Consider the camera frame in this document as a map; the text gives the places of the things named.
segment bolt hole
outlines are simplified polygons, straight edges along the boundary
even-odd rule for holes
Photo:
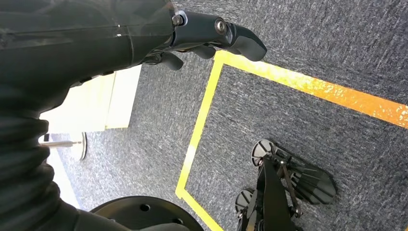
[[[140,206],[141,211],[147,212],[150,210],[150,205],[141,205]]]
[[[176,223],[176,224],[179,224],[179,225],[184,224],[183,220],[182,220],[182,219],[180,219],[180,218],[173,219],[173,223]]]

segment black disc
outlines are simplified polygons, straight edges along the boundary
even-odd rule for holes
[[[240,212],[249,205],[252,198],[252,192],[249,190],[242,190],[235,199],[235,211]]]
[[[94,208],[91,213],[112,219],[131,230],[177,223],[190,230],[204,231],[184,209],[169,201],[149,196],[119,198]]]
[[[259,161],[268,153],[274,152],[275,145],[266,139],[260,140],[256,142],[254,148],[252,149],[251,153],[251,160],[254,166],[259,166]]]

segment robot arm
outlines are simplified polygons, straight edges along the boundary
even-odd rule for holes
[[[266,53],[249,30],[170,0],[0,1],[0,230],[122,231],[59,197],[38,138],[42,112],[98,75],[141,63],[179,69],[171,51],[211,58],[215,47],[253,61]]]

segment bolt head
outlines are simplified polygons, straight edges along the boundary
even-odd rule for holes
[[[217,19],[215,27],[216,27],[217,33],[221,35],[223,35],[225,31],[227,30],[227,25],[225,24],[222,18]]]

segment round black base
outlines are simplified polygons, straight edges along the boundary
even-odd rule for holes
[[[94,208],[91,213],[112,219],[131,230],[177,223],[191,231],[203,231],[198,222],[184,209],[169,201],[149,196],[112,200]]]

